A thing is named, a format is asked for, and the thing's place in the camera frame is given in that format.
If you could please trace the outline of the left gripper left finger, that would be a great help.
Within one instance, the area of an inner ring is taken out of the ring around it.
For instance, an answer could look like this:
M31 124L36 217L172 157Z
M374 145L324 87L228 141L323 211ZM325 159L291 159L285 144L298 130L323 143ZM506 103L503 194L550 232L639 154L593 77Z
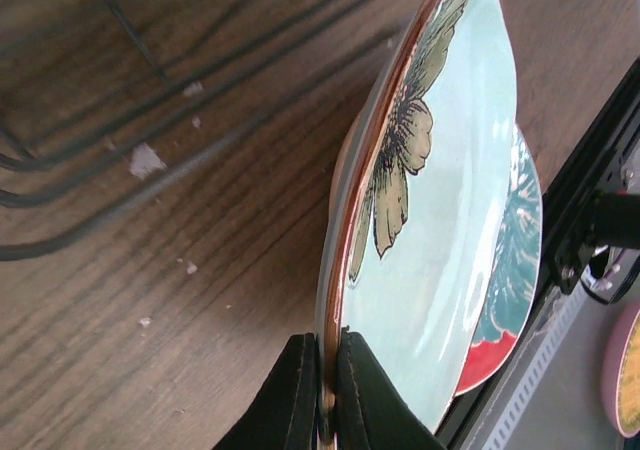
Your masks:
M314 449L316 357L313 334L291 336L254 400L214 449Z

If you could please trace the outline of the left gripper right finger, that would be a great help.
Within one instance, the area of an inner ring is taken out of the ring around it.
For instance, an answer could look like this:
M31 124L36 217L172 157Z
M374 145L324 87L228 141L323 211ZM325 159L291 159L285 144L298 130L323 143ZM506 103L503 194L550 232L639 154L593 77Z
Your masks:
M364 337L347 329L337 358L336 411L340 449L444 448L401 399Z

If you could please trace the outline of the green-rimmed plate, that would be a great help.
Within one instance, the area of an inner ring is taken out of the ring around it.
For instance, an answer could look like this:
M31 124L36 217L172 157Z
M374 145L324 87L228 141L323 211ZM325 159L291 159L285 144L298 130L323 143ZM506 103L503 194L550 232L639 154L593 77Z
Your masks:
M462 375L507 206L517 78L500 0L425 0L333 174L316 303L320 413L342 331L435 430Z

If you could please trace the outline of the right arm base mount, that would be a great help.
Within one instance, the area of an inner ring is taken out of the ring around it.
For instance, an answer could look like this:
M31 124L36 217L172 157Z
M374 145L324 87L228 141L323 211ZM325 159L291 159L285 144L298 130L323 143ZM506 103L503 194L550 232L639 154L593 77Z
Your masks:
M611 295L614 268L610 266L593 284L585 284L582 274L590 267L596 250L618 249L620 258L639 249L639 195L630 190L639 174L634 168L639 140L618 144L589 164L576 185L576 198L568 207L569 219L561 225L563 233L552 251L554 283L566 295L582 288L595 302L608 306L618 303L639 276L639 261L634 260L622 282Z

